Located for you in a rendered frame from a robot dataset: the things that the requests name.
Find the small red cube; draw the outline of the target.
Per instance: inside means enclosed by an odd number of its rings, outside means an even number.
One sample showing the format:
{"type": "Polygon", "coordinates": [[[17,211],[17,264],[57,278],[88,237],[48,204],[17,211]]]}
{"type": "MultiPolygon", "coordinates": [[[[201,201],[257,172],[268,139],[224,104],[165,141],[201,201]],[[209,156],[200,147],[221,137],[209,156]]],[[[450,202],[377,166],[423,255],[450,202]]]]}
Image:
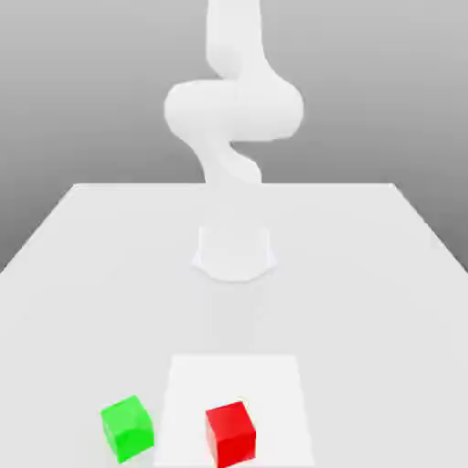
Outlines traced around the small red cube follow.
{"type": "Polygon", "coordinates": [[[206,438],[216,468],[253,460],[256,429],[242,401],[205,411],[206,438]]]}

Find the small green cube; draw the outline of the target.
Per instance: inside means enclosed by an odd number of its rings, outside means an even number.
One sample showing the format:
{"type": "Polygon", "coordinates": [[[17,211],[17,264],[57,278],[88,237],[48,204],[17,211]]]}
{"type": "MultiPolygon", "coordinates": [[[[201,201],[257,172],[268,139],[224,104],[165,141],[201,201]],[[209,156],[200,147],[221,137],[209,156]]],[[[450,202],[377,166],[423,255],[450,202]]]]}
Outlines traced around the small green cube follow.
{"type": "Polygon", "coordinates": [[[154,425],[142,402],[131,395],[101,410],[103,433],[118,463],[154,446],[154,425]]]}

